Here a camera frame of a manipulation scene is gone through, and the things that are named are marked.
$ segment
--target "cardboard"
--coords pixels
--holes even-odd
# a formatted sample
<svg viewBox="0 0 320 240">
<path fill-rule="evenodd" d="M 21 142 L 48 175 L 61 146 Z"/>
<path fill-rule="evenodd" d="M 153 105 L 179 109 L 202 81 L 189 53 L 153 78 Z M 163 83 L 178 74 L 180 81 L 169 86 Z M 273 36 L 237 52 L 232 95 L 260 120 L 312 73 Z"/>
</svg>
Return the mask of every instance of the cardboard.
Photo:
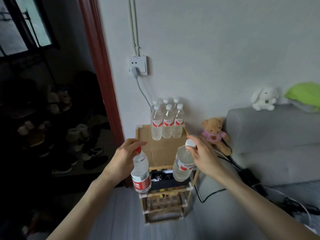
<svg viewBox="0 0 320 240">
<path fill-rule="evenodd" d="M 156 141 L 152 139 L 150 125 L 137 128 L 136 139 L 148 142 L 142 147 L 142 151 L 149 160 L 149 170 L 172 169 L 177 150 L 186 143 L 187 135 L 184 127 L 180 138 L 161 138 Z"/>
</svg>

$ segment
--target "forearm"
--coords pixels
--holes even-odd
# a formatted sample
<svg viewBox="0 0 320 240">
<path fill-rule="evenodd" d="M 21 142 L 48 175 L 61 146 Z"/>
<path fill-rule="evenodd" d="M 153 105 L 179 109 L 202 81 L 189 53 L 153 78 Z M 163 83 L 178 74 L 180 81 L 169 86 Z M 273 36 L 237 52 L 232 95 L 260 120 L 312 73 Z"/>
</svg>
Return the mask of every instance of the forearm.
<svg viewBox="0 0 320 240">
<path fill-rule="evenodd" d="M 293 217 L 226 172 L 218 181 L 229 190 L 268 239 L 320 239 Z"/>
<path fill-rule="evenodd" d="M 47 240 L 86 239 L 114 184 L 100 175 Z"/>
</svg>

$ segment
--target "door frame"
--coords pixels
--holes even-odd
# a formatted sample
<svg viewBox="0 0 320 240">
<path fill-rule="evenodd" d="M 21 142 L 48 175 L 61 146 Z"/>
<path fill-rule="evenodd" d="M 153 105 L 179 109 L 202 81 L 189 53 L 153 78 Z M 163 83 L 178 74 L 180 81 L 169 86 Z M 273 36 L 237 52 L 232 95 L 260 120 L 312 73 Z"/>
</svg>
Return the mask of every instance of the door frame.
<svg viewBox="0 0 320 240">
<path fill-rule="evenodd" d="M 82 14 L 91 59 L 98 77 L 98 83 L 110 123 L 110 129 L 114 136 L 115 143 L 119 147 L 125 141 L 125 138 L 123 135 L 116 93 L 113 86 L 98 0 L 77 0 L 77 2 Z"/>
</svg>

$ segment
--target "black power brick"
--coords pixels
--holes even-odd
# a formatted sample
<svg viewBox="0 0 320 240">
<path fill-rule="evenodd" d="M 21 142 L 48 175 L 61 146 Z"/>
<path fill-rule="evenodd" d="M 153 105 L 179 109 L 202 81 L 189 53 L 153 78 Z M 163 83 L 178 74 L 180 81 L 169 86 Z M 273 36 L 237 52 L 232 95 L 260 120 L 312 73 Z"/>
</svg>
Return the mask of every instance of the black power brick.
<svg viewBox="0 0 320 240">
<path fill-rule="evenodd" d="M 242 169 L 238 171 L 238 175 L 240 176 L 242 181 L 254 191 L 258 192 L 263 197 L 268 196 L 267 192 L 264 190 L 264 187 L 261 184 L 261 181 L 254 176 L 250 169 Z"/>
</svg>

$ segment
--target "window frame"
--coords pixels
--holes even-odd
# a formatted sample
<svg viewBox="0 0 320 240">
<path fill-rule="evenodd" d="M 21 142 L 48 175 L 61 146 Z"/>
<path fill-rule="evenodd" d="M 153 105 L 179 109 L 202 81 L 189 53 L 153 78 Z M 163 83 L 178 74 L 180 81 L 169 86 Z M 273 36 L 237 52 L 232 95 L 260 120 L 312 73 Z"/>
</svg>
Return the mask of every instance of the window frame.
<svg viewBox="0 0 320 240">
<path fill-rule="evenodd" d="M 45 8 L 42 4 L 42 0 L 34 0 L 34 3 L 36 4 L 36 7 L 38 9 L 39 15 L 41 17 L 42 23 L 44 25 L 44 28 L 46 29 L 47 35 L 49 36 L 49 39 L 51 41 L 51 44 L 46 46 L 38 47 L 37 41 L 32 36 L 32 31 L 28 28 L 27 22 L 25 18 L 23 17 L 22 12 L 20 11 L 20 8 L 18 7 L 18 4 L 16 0 L 3 0 L 3 2 L 6 4 L 7 10 L 11 16 L 11 19 L 13 20 L 14 24 L 16 25 L 22 40 L 25 42 L 26 47 L 28 50 L 11 54 L 11 55 L 4 55 L 0 56 L 0 63 L 5 61 L 11 61 L 16 60 L 20 58 L 24 58 L 29 55 L 33 54 L 39 54 L 41 51 L 45 51 L 51 48 L 60 49 L 60 46 L 58 44 L 58 41 L 54 35 L 52 26 L 49 22 L 48 16 L 46 14 Z"/>
</svg>

